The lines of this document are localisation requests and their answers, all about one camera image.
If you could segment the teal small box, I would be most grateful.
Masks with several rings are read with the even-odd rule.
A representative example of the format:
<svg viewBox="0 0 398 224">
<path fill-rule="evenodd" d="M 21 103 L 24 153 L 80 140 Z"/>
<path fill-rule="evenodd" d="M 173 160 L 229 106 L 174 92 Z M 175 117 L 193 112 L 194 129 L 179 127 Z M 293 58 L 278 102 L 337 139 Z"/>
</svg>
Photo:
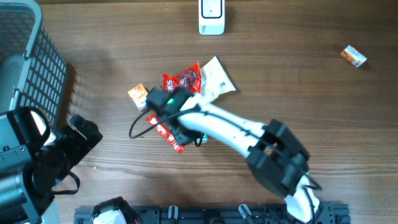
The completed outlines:
<svg viewBox="0 0 398 224">
<path fill-rule="evenodd" d="M 206 134 L 202 134 L 202 137 L 200 138 L 201 143 L 206 143 L 208 141 L 208 136 Z"/>
</svg>

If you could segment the red stick sachet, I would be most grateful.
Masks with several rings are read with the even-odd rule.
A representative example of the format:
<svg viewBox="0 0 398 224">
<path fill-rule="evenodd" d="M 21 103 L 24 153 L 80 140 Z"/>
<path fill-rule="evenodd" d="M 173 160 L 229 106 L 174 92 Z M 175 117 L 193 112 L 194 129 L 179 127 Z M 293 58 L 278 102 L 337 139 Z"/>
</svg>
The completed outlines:
<svg viewBox="0 0 398 224">
<path fill-rule="evenodd" d="M 152 113 L 150 116 L 146 118 L 146 121 L 151 126 L 153 126 L 156 123 L 158 123 L 160 120 L 158 119 L 158 117 L 156 117 L 154 113 Z M 181 146 L 177 143 L 171 130 L 169 130 L 164 124 L 158 124 L 157 126 L 154 127 L 154 129 L 173 147 L 173 149 L 177 153 L 181 154 L 183 152 L 185 146 Z"/>
</svg>

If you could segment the red candy bag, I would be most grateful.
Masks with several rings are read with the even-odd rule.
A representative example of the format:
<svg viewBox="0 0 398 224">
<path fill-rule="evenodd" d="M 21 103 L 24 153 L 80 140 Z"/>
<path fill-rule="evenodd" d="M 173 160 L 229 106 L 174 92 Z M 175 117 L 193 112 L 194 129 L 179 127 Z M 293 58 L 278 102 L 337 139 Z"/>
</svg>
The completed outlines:
<svg viewBox="0 0 398 224">
<path fill-rule="evenodd" d="M 180 73 L 171 76 L 162 75 L 162 89 L 165 92 L 173 92 L 177 87 L 185 88 L 194 93 L 201 93 L 202 75 L 199 62 L 194 63 Z"/>
</svg>

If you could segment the orange small box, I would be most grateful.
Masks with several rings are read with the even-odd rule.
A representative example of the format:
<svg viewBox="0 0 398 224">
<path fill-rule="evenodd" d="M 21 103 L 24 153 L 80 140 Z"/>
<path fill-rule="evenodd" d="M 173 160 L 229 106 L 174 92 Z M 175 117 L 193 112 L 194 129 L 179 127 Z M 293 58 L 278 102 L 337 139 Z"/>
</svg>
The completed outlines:
<svg viewBox="0 0 398 224">
<path fill-rule="evenodd" d="M 140 83 L 127 93 L 139 111 L 147 109 L 146 99 L 149 93 L 143 84 Z"/>
<path fill-rule="evenodd" d="M 348 45 L 340 55 L 347 59 L 355 67 L 360 67 L 367 60 L 367 58 L 361 54 L 356 48 Z"/>
</svg>

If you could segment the white cream snack bag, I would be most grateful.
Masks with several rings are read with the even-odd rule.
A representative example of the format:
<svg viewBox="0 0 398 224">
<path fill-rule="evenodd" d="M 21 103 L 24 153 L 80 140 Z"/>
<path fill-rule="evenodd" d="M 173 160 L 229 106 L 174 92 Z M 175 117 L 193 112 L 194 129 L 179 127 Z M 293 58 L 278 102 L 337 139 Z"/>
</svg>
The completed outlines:
<svg viewBox="0 0 398 224">
<path fill-rule="evenodd" d="M 215 101 L 220 95 L 238 91 L 234 81 L 227 74 L 219 56 L 215 55 L 201 68 L 201 92 L 206 102 Z"/>
</svg>

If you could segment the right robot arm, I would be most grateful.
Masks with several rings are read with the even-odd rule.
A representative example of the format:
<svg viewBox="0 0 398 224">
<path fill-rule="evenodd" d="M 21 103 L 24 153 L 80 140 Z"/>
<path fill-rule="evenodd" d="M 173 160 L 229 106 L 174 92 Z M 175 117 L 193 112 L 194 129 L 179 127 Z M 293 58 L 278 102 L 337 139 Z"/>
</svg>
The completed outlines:
<svg viewBox="0 0 398 224">
<path fill-rule="evenodd" d="M 204 135 L 224 143 L 245 158 L 263 187 L 285 200 L 294 219 L 315 222 L 320 201 L 313 190 L 321 187 L 308 174 L 310 154 L 284 123 L 244 119 L 183 88 L 170 93 L 154 88 L 146 103 L 178 145 L 199 146 Z"/>
</svg>

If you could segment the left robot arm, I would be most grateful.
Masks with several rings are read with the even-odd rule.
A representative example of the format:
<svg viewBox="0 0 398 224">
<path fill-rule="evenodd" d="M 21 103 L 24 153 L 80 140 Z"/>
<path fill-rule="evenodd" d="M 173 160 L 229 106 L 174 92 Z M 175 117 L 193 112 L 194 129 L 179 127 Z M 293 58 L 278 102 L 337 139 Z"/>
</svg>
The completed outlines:
<svg viewBox="0 0 398 224">
<path fill-rule="evenodd" d="M 1 223 L 60 223 L 54 190 L 103 136 L 95 123 L 76 114 L 56 133 L 45 114 L 25 106 L 1 113 Z"/>
</svg>

